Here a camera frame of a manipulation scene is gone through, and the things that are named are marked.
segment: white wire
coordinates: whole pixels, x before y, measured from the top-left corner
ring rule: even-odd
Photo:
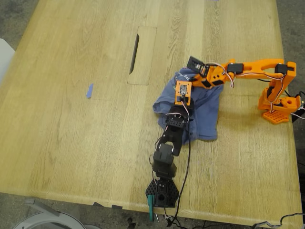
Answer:
[[[284,83],[283,83],[283,78],[285,77],[285,75],[283,75],[283,77],[282,77],[282,79],[281,79],[281,83],[282,83],[282,88],[281,88],[281,90],[277,93],[277,95],[276,95],[276,98],[272,101],[272,102],[270,102],[269,101],[269,103],[270,103],[270,106],[271,106],[271,109],[270,109],[270,113],[272,113],[274,110],[273,110],[273,103],[278,99],[278,96],[282,93],[282,91],[283,91],[283,88],[284,88]]]
[[[187,110],[187,108],[186,108],[186,106],[185,106],[184,102],[183,102],[183,101],[181,101],[181,102],[182,102],[182,105],[183,105],[183,107],[185,108],[185,110],[186,110],[186,112],[187,112],[187,115],[188,115],[187,122],[189,122],[189,120],[190,120],[190,114],[189,114],[189,111]]]
[[[294,116],[297,116],[297,117],[299,117],[300,119],[305,119],[305,118],[303,118],[303,117],[301,117],[301,116],[298,116],[297,114],[294,114],[294,113],[290,113],[291,115],[294,115]]]
[[[163,115],[163,117],[166,116],[166,115],[180,115],[180,116],[182,116],[182,114],[179,113],[179,112],[167,113],[167,114]]]
[[[225,70],[225,68],[224,68],[221,64],[216,63],[216,62],[208,62],[208,63],[206,63],[205,65],[207,65],[207,64],[214,64],[214,65],[217,65],[217,66],[221,67],[221,68],[223,69],[222,75],[226,74],[226,76],[227,76],[227,77],[229,78],[229,80],[231,81],[230,87],[231,87],[231,88],[234,88],[234,79],[232,79],[232,78],[230,77],[230,75],[227,73],[227,71]]]
[[[152,170],[152,179],[153,179],[154,183],[157,185],[157,182],[156,182],[156,180],[153,177],[153,170]]]
[[[282,79],[284,79],[284,77],[285,77],[285,74],[281,77],[281,78],[274,78],[274,77],[272,77],[272,76],[269,76],[269,75],[267,75],[267,74],[265,74],[265,73],[241,73],[241,74],[236,74],[235,76],[236,77],[238,77],[238,76],[243,76],[243,75],[252,75],[252,74],[254,74],[254,75],[264,75],[264,76],[266,76],[266,77],[268,77],[268,78],[270,78],[270,79],[273,79],[273,80],[282,80]]]

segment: light wood tabletop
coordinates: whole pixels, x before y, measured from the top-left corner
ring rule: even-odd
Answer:
[[[283,58],[275,0],[40,0],[0,85],[0,192],[147,212],[162,133],[152,105],[190,55]],[[179,216],[278,224],[302,211],[292,123],[261,117],[264,87],[225,85],[218,139],[192,143]]]

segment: green connector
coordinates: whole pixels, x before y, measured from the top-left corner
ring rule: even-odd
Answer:
[[[154,203],[154,195],[147,196],[147,203],[149,207],[149,221],[153,222],[153,203]]]

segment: orange bracket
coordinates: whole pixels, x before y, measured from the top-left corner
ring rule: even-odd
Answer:
[[[186,105],[189,106],[191,104],[191,88],[192,82],[177,81],[175,105],[183,105],[183,96],[185,97]]]

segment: white object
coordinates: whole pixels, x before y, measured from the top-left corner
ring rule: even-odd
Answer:
[[[14,54],[12,47],[5,40],[0,39],[0,83]]]

